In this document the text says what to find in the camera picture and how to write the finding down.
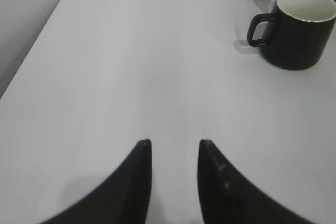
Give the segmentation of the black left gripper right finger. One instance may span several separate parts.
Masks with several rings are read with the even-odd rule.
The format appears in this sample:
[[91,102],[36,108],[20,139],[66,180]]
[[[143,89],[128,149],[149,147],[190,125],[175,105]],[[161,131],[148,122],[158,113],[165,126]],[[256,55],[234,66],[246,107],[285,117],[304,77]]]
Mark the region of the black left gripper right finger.
[[204,223],[295,223],[296,216],[250,183],[211,140],[201,140],[198,195]]

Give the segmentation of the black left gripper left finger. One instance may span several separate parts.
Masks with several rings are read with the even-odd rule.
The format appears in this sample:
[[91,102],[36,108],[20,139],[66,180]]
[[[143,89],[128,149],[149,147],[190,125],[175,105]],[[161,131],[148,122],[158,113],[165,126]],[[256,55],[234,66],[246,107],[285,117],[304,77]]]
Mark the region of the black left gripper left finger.
[[138,141],[97,188],[46,223],[145,223],[152,188],[152,145]]

